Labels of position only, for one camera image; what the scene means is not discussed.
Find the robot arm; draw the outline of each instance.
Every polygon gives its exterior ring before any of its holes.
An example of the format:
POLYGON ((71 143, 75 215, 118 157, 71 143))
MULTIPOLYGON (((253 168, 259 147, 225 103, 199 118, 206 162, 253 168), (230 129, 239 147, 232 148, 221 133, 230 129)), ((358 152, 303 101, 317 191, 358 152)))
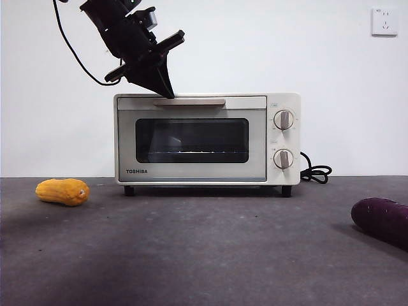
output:
POLYGON ((112 55, 124 64, 105 77, 114 82, 126 77, 128 82, 150 89, 166 98, 174 98, 167 70, 169 51, 184 42, 184 32, 157 43, 152 30, 157 26, 154 7, 129 14, 142 0, 88 0, 80 9, 97 27, 112 55))

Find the black cable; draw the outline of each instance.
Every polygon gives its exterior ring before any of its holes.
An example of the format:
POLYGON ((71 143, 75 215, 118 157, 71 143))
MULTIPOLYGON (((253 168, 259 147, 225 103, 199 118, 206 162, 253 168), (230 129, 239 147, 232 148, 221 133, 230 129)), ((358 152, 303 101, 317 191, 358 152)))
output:
POLYGON ((102 86, 114 86, 120 83, 120 81, 122 80, 121 78, 119 80, 117 80, 114 83, 102 83, 99 80, 96 79, 96 77, 94 77, 93 75, 91 75, 91 73, 87 70, 87 68, 85 68, 85 66, 82 64, 81 60, 79 59, 79 57, 77 56, 77 54, 75 53, 73 47, 71 46, 71 44, 69 43, 67 37, 65 36, 64 30, 62 29, 62 25, 61 25, 61 20, 59 18, 59 12, 58 12, 58 6, 57 6, 57 1, 53 0, 54 2, 54 10, 55 10, 55 16, 57 17, 57 23, 58 23, 58 28, 62 34, 62 37, 64 38, 64 41, 66 42, 68 48, 71 50, 72 54, 74 55, 76 61, 79 63, 79 65, 81 66, 81 68, 99 85, 102 86))
POLYGON ((300 154, 307 160, 308 168, 300 172, 300 178, 306 182, 314 180, 320 184, 327 184, 329 181, 329 175, 333 171, 329 166, 312 166, 310 158, 303 152, 300 154), (320 180, 317 177, 324 177, 324 180, 320 180))

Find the power socket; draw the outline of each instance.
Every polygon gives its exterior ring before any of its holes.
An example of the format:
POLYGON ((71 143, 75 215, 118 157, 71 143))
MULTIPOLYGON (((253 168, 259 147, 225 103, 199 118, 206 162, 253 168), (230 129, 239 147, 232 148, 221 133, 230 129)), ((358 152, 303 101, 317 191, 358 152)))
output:
POLYGON ((372 35, 396 36, 398 35, 398 15, 392 8, 372 9, 372 35))

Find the oven knob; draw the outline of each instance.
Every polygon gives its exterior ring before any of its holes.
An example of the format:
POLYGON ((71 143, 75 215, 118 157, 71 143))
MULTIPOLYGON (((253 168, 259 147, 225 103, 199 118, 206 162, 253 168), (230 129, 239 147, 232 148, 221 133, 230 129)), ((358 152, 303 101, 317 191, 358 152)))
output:
POLYGON ((279 150, 273 157, 276 167, 280 169, 286 169, 293 164, 293 154, 288 150, 279 150))
POLYGON ((282 131, 290 129, 293 125, 293 114, 289 110, 281 110, 276 113, 273 121, 276 127, 282 131))

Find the oven window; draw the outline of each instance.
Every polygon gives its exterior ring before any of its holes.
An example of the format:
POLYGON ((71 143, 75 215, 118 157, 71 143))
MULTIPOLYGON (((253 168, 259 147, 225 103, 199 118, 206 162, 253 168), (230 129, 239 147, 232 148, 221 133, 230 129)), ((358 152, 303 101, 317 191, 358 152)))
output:
POLYGON ((247 119, 139 119, 139 163, 246 163, 247 119))

